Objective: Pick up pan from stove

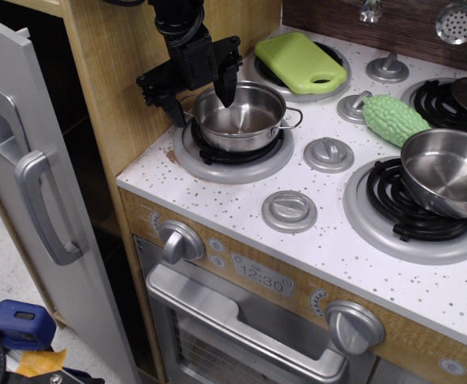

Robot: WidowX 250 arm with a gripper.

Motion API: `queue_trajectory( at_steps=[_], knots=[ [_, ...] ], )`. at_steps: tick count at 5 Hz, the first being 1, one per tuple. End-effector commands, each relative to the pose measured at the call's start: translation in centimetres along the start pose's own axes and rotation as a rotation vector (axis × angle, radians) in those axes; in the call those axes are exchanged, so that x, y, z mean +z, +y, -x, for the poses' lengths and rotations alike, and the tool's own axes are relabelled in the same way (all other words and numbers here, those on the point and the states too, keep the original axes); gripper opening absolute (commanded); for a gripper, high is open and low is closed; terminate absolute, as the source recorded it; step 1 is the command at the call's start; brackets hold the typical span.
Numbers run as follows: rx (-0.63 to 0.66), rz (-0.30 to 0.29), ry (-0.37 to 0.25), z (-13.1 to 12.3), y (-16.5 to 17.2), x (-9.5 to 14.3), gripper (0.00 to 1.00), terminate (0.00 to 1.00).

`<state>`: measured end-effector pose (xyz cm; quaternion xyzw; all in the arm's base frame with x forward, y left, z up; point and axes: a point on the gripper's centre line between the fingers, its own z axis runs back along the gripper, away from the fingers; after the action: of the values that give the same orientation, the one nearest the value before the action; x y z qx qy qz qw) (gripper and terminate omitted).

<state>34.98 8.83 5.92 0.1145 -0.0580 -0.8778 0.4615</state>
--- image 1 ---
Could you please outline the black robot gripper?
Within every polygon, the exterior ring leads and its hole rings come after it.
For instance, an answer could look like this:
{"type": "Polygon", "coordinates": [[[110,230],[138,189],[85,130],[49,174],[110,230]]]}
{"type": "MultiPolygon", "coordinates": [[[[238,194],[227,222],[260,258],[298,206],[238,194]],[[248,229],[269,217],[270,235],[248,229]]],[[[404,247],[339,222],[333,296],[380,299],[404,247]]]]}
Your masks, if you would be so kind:
{"type": "Polygon", "coordinates": [[[237,72],[242,65],[240,44],[237,35],[214,42],[204,26],[180,46],[167,44],[170,59],[136,80],[145,92],[146,105],[162,108],[176,127],[184,128],[186,117],[175,94],[212,83],[222,105],[230,107],[235,98],[237,72]]]}

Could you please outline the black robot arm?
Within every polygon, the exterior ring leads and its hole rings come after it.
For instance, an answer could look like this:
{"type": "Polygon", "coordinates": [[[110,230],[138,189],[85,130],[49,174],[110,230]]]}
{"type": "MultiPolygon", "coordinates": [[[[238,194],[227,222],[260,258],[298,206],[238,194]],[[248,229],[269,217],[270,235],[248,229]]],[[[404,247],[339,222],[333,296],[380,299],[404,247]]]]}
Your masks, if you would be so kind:
{"type": "Polygon", "coordinates": [[[138,76],[147,106],[161,107],[177,127],[186,117],[177,95],[212,83],[223,106],[234,101],[237,72],[242,65],[238,36],[214,42],[204,25],[203,1],[150,1],[155,26],[170,59],[138,76]]]}

